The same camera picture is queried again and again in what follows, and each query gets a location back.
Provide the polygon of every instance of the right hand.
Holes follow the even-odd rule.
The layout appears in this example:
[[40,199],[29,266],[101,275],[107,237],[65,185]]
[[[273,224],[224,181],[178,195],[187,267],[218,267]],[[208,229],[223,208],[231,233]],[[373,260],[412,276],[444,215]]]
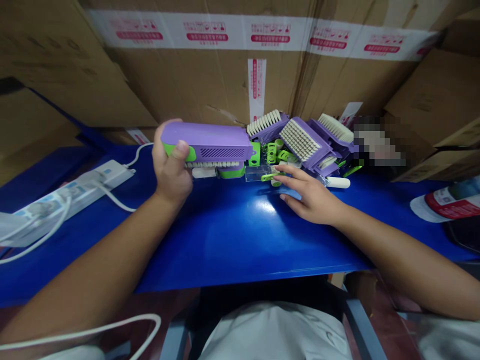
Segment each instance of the right hand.
[[290,165],[277,165],[276,169],[293,176],[277,175],[273,178],[301,195],[301,201],[287,194],[280,195],[299,217],[314,224],[332,226],[345,221],[350,206],[338,199],[320,181]]

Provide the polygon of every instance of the brush bristles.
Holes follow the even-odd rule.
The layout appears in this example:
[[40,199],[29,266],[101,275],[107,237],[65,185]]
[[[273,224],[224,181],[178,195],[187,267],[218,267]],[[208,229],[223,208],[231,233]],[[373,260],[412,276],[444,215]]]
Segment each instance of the brush bristles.
[[290,120],[280,132],[280,135],[303,162],[321,148],[295,120]]
[[281,120],[280,111],[273,110],[268,114],[265,114],[257,121],[252,122],[250,125],[246,127],[246,132],[249,136],[253,136],[262,130],[268,128],[270,125],[278,123]]
[[334,117],[323,113],[318,121],[335,135],[338,140],[346,143],[351,143],[354,140],[354,133]]

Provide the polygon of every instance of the blue table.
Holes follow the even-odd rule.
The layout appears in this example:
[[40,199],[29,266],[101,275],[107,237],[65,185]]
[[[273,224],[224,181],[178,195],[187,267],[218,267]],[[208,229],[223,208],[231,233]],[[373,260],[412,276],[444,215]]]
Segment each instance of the blue table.
[[[113,156],[124,163],[133,158]],[[100,163],[109,160],[104,157]],[[150,151],[133,166],[135,176],[113,193],[138,207],[154,191]],[[335,194],[347,204],[419,239],[452,261],[477,258],[448,241],[441,225],[414,215],[409,202],[443,183],[389,183],[356,173]],[[335,229],[296,216],[279,199],[282,186],[242,179],[196,180],[178,219],[153,255],[136,291],[152,292],[365,270],[372,264]],[[69,219],[31,254],[0,266],[0,307],[27,302],[67,265],[128,216],[106,196]]]

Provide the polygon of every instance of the finger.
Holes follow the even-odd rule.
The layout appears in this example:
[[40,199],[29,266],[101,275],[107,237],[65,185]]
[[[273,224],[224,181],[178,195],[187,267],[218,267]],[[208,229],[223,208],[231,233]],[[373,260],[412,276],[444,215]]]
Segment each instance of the finger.
[[277,175],[277,176],[274,176],[273,178],[275,180],[281,182],[286,187],[288,187],[292,190],[295,190],[297,193],[302,195],[301,191],[303,190],[303,188],[306,184],[305,181],[298,180],[296,178],[288,177],[288,176],[284,176],[284,175]]
[[170,175],[180,174],[185,170],[185,159],[189,153],[189,145],[185,141],[179,140],[166,161],[165,171]]
[[305,171],[292,165],[277,165],[275,168],[280,172],[292,175],[295,179],[303,181],[310,181],[313,179],[313,177],[308,175]]
[[165,126],[170,123],[178,123],[183,120],[180,118],[167,120],[155,130],[155,136],[153,137],[153,149],[151,153],[153,154],[153,161],[158,165],[163,165],[167,162],[167,154],[165,153],[164,144],[162,142],[162,133],[164,132]]
[[295,212],[295,214],[301,218],[303,217],[305,211],[307,210],[307,207],[304,204],[287,194],[281,194],[280,199],[286,202],[286,204]]

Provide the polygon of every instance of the white plastic roller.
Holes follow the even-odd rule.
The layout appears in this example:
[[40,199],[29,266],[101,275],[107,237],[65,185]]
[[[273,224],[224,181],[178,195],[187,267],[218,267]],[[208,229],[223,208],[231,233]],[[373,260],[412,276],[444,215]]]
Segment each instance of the white plastic roller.
[[327,185],[328,188],[348,189],[350,187],[350,180],[345,177],[327,176],[326,179],[330,181]]

